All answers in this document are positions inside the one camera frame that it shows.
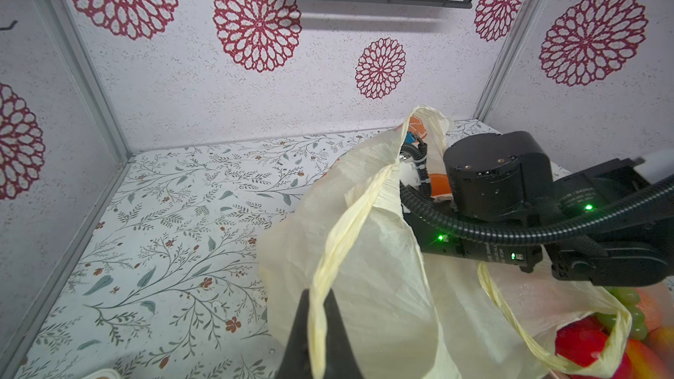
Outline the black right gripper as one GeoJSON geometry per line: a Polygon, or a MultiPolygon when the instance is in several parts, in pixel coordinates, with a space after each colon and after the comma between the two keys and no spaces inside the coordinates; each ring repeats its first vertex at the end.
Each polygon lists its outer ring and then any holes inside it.
{"type": "Polygon", "coordinates": [[[559,281],[643,287],[673,273],[673,177],[614,159],[554,179],[530,133],[482,133],[448,147],[451,199],[402,188],[419,248],[530,273],[544,259],[559,281]]]}

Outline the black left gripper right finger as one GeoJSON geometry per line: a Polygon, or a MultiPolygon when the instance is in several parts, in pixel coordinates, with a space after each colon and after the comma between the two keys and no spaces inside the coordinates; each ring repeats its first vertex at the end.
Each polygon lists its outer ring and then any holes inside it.
{"type": "Polygon", "coordinates": [[[329,291],[324,303],[324,309],[326,312],[326,324],[328,325],[324,378],[363,379],[333,291],[329,291]]]}

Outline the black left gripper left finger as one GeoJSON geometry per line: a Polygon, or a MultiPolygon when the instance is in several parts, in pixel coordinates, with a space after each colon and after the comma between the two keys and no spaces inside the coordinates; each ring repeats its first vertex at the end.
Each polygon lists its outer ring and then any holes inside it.
{"type": "Polygon", "coordinates": [[[276,379],[312,379],[307,334],[309,305],[309,290],[304,290],[276,379]]]}

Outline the cream plastic bag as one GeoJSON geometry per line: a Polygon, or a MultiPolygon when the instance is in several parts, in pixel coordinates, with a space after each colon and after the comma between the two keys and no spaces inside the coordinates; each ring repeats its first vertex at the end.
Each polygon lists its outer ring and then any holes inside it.
{"type": "Polygon", "coordinates": [[[344,154],[257,244],[271,335],[287,345],[309,290],[312,378],[326,371],[326,312],[335,293],[366,378],[542,378],[551,371],[611,377],[631,329],[627,308],[604,289],[423,255],[405,223],[398,151],[407,127],[344,154]],[[593,315],[607,344],[589,367],[556,354],[556,333],[593,315]]]}

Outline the dark red apple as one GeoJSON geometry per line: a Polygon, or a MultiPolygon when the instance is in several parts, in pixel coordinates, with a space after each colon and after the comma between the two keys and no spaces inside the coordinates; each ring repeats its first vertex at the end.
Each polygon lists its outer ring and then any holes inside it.
{"type": "Polygon", "coordinates": [[[643,312],[649,331],[662,326],[673,327],[672,296],[664,284],[636,288],[636,291],[641,298],[637,307],[643,312]]]}

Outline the red yellow mango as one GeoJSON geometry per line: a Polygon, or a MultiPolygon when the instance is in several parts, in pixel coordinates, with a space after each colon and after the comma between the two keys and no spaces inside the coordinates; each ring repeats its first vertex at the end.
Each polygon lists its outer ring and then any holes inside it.
{"type": "Polygon", "coordinates": [[[665,363],[638,340],[629,340],[626,355],[632,364],[634,379],[671,379],[672,372],[665,363]]]}

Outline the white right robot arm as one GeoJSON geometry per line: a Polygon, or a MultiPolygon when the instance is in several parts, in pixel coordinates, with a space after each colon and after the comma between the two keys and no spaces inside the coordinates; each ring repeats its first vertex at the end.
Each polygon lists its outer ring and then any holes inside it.
{"type": "Polygon", "coordinates": [[[421,251],[507,264],[544,259],[559,281],[643,287],[673,273],[673,154],[614,159],[554,179],[530,133],[482,133],[443,153],[451,200],[432,196],[428,144],[403,145],[419,185],[402,184],[421,251]]]}

